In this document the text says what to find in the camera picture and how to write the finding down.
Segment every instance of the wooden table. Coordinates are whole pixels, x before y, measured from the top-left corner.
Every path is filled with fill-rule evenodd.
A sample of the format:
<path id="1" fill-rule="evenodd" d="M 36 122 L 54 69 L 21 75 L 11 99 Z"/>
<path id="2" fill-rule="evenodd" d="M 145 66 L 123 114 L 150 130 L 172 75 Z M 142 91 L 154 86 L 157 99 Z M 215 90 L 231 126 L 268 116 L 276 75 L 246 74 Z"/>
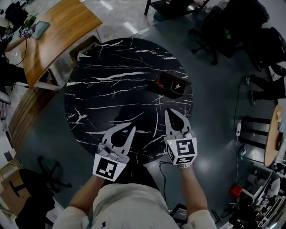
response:
<path id="1" fill-rule="evenodd" d="M 49 66 L 75 41 L 102 22 L 78 0 L 62 0 L 46 12 L 40 21 L 50 23 L 39 40 L 30 38 L 21 44 L 23 68 L 29 88 L 34 86 L 57 90 L 51 84 L 38 82 Z"/>
<path id="2" fill-rule="evenodd" d="M 278 122 L 277 112 L 280 112 L 281 113 L 280 116 L 282 117 L 282 108 L 280 105 L 277 105 L 275 107 L 271 119 L 258 119 L 258 118 L 252 118 L 252 117 L 246 116 L 242 120 L 243 122 L 256 122 L 256 123 L 269 124 L 268 132 L 254 130 L 250 128 L 243 128 L 243 123 L 241 127 L 241 132 L 250 132 L 254 134 L 267 136 L 266 144 L 258 143 L 258 142 L 251 141 L 249 139 L 240 137 L 241 143 L 247 143 L 247 144 L 265 149 L 264 164 L 266 167 L 272 164 L 273 160 L 275 160 L 277 153 L 278 153 L 278 151 L 276 150 L 276 142 L 277 142 L 280 132 L 278 130 L 279 122 Z"/>

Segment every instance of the wristwatch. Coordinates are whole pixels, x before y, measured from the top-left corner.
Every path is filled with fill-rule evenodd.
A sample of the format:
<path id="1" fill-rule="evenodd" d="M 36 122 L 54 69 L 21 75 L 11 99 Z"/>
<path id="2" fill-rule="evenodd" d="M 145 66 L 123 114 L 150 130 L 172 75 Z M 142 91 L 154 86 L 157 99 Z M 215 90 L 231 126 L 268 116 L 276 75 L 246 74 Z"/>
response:
<path id="1" fill-rule="evenodd" d="M 178 168 L 179 169 L 186 169 L 186 168 L 189 168 L 193 166 L 193 163 L 189 162 L 189 163 L 185 163 L 185 164 L 182 164 L 182 165 L 178 165 Z"/>

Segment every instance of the gray floor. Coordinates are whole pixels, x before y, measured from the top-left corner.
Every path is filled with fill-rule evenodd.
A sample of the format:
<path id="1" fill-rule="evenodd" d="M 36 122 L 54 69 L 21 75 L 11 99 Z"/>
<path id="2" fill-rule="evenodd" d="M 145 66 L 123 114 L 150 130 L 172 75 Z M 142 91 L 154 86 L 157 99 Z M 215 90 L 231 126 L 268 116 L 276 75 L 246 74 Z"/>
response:
<path id="1" fill-rule="evenodd" d="M 194 170 L 207 196 L 209 209 L 219 215 L 233 198 L 229 188 L 236 182 L 236 135 L 233 115 L 236 96 L 241 79 L 255 73 L 268 78 L 265 71 L 257 72 L 244 51 L 235 53 L 227 59 L 219 55 L 219 64 L 210 64 L 209 52 L 201 51 L 196 55 L 190 49 L 198 43 L 187 32 L 197 26 L 200 16 L 182 17 L 155 24 L 136 34 L 170 51 L 181 63 L 192 82 L 193 113 L 190 119 L 192 132 L 198 141 L 198 157 Z M 244 115 L 270 118 L 275 106 L 273 101 L 258 101 L 252 107 L 248 99 L 247 86 L 241 85 L 237 109 L 237 121 Z M 57 201 L 66 207 L 72 195 L 90 177 L 93 157 L 77 143 L 65 121 L 63 91 L 60 91 L 43 110 L 33 127 L 28 131 L 17 152 L 25 168 L 39 171 L 36 158 L 43 155 L 52 161 L 58 160 L 63 171 L 61 180 L 72 183 L 71 189 L 63 188 L 55 195 Z M 159 161 L 168 161 L 165 155 L 161 159 L 147 164 L 163 193 L 163 179 L 159 171 Z M 178 203 L 184 204 L 178 170 L 175 166 L 163 165 L 167 178 L 166 196 L 169 209 Z M 238 184 L 245 185 L 249 171 L 253 169 L 248 161 L 238 161 Z"/>

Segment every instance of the desk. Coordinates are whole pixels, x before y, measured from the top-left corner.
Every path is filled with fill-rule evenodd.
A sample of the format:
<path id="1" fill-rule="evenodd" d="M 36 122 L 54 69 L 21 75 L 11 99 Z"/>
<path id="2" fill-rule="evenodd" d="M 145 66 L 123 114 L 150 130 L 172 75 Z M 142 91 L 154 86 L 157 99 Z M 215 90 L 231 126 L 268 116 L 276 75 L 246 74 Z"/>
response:
<path id="1" fill-rule="evenodd" d="M 277 112 L 280 112 L 281 117 L 282 117 L 282 108 L 280 107 L 280 105 L 277 105 L 275 107 L 271 119 L 258 119 L 258 118 L 252 118 L 252 117 L 246 116 L 242 120 L 241 132 L 250 132 L 250 133 L 267 136 L 266 144 L 258 143 L 255 141 L 251 141 L 249 139 L 239 137 L 239 140 L 241 143 L 246 143 L 246 144 L 250 144 L 250 145 L 265 149 L 264 164 L 266 167 L 272 164 L 272 162 L 274 161 L 278 153 L 278 151 L 276 150 L 276 141 L 277 141 L 277 138 L 280 132 L 278 130 Z M 268 133 L 264 131 L 245 128 L 243 122 L 256 122 L 256 123 L 269 124 Z"/>
<path id="2" fill-rule="evenodd" d="M 62 0 L 48 12 L 41 21 L 50 27 L 39 40 L 30 38 L 20 46 L 23 68 L 29 88 L 34 86 L 58 90 L 54 85 L 38 82 L 49 66 L 75 41 L 102 22 L 78 0 Z"/>
<path id="3" fill-rule="evenodd" d="M 109 128 L 132 122 L 136 133 L 130 160 L 145 164 L 164 155 L 164 112 L 173 108 L 190 118 L 191 86 L 177 99 L 146 88 L 163 71 L 188 79 L 179 61 L 163 47 L 138 38 L 105 42 L 88 55 L 72 72 L 65 92 L 67 122 L 76 140 L 95 155 Z"/>

